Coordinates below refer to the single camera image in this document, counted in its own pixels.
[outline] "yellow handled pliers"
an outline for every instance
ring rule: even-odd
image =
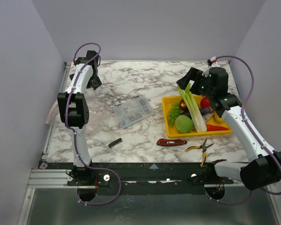
[[[210,144],[210,145],[206,146],[206,145],[205,145],[205,144],[206,144],[206,141],[207,141],[207,138],[205,139],[205,141],[203,142],[202,145],[200,145],[200,146],[191,146],[191,147],[185,149],[185,151],[189,151],[189,150],[191,150],[191,149],[203,149],[203,161],[202,161],[201,164],[200,164],[201,167],[204,166],[204,163],[205,163],[205,161],[206,161],[206,150],[207,150],[211,145],[213,145],[213,144]]]

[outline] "yellow tray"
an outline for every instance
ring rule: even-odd
[[[202,96],[198,95],[193,95],[197,105],[200,105],[200,101],[203,98]],[[172,104],[176,102],[180,102],[182,99],[181,96],[173,96],[173,97],[163,97],[162,98],[162,103],[163,103],[163,115],[164,115],[164,121],[165,121],[165,127],[167,130],[167,136],[169,138],[180,138],[180,137],[192,137],[192,136],[204,136],[204,135],[224,135],[224,134],[230,134],[233,131],[231,128],[228,126],[227,123],[224,122],[221,118],[217,116],[217,118],[214,117],[214,115],[208,120],[207,124],[211,124],[214,126],[221,126],[228,128],[229,130],[218,130],[218,131],[207,131],[207,132],[197,132],[195,129],[192,130],[188,134],[180,134],[176,130],[175,126],[170,127],[168,125],[168,115],[169,115],[169,110],[172,108]]]

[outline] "gray wall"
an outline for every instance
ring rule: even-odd
[[[255,75],[247,112],[267,141],[281,151],[281,0],[266,0],[236,55],[249,63]],[[250,75],[234,61],[232,72],[244,99]]]
[[[64,64],[29,0],[0,0],[0,225],[17,223]]]
[[[103,60],[205,60],[235,54],[264,0],[33,3],[63,60],[90,41],[102,46]]]

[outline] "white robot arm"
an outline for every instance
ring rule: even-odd
[[[244,111],[242,114],[242,103],[235,95],[228,93],[226,70],[211,67],[206,74],[191,68],[177,84],[185,90],[190,80],[194,81],[191,92],[209,98],[211,108],[232,128],[249,159],[248,164],[216,162],[216,175],[241,181],[250,190],[280,181],[281,152],[276,152],[265,141]]]
[[[74,149],[74,132],[76,133],[76,146],[79,150],[79,154],[83,161],[90,165],[91,158],[89,155],[88,147],[87,147],[87,141],[86,141],[86,124],[89,121],[89,109],[84,97],[84,93],[86,89],[93,88],[94,90],[97,89],[102,83],[97,76],[97,65],[98,65],[98,59],[99,56],[93,60],[89,65],[85,66],[83,70],[81,71],[81,68],[84,66],[84,64],[93,58],[96,55],[95,51],[88,51],[86,57],[78,58],[75,61],[76,64],[76,71],[72,78],[72,82],[70,86],[66,89],[64,93],[58,94],[58,104],[59,104],[59,113],[60,118],[62,122],[65,122],[65,108],[66,108],[66,102],[67,97],[69,93],[71,92],[72,88],[75,86],[75,89],[73,90],[72,96],[71,96],[71,105],[69,107],[68,112],[68,123],[69,127],[72,129],[69,129],[69,133],[72,140],[72,147]],[[78,158],[76,151],[74,150],[74,166],[76,167],[84,167],[84,164],[81,162],[81,160]]]

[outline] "marble tabletop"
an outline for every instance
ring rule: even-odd
[[[229,74],[229,91],[238,96],[228,62],[222,61],[220,65]],[[158,139],[168,138],[161,99],[164,96],[179,96],[176,81],[190,67],[205,70],[208,65],[201,61],[102,61],[98,68],[102,86],[96,91],[88,89],[85,93],[90,112],[86,128],[87,145],[93,162],[200,162],[201,150],[185,152],[185,148],[201,145],[206,137],[207,144],[214,143],[207,150],[207,162],[217,159],[247,162],[245,151],[233,133],[183,138],[188,141],[184,146],[156,145]],[[74,71],[72,65],[69,74]],[[144,95],[148,99],[154,114],[123,129],[112,108],[137,95]],[[59,116],[55,119],[52,132],[47,162],[73,162],[71,139]],[[108,144],[120,137],[123,142],[110,149]]]

